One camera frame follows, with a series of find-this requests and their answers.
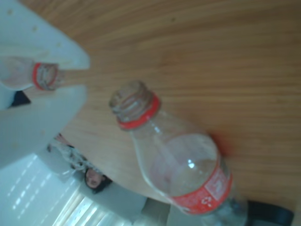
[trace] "clear plastic bottle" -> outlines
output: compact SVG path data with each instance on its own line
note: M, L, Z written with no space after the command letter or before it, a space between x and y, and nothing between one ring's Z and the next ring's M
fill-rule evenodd
M54 90L62 81L63 73L57 64L35 63L24 57L0 57L0 82L11 90L24 90L31 86Z
M121 87L109 105L129 131L151 187L202 225L246 224L247 202L210 136L160 110L160 100L139 81Z

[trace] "wood grain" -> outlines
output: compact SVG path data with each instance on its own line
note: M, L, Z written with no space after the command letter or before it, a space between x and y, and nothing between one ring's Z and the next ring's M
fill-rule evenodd
M160 199L108 108L140 79L170 113L222 136L250 199L295 210L301 199L301 3L298 0L24 0L83 46L89 98L63 134L114 181Z

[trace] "white wall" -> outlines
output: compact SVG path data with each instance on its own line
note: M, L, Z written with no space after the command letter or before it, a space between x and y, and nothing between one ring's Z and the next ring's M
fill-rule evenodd
M14 162L0 170L0 225L51 226L78 186L35 154Z

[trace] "red label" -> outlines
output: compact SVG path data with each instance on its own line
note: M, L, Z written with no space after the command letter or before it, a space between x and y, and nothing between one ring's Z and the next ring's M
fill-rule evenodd
M230 173L227 177L218 164L210 178L198 190L182 196L171 197L171 200L178 206L184 207L190 214L210 212L228 197L232 180L232 174Z

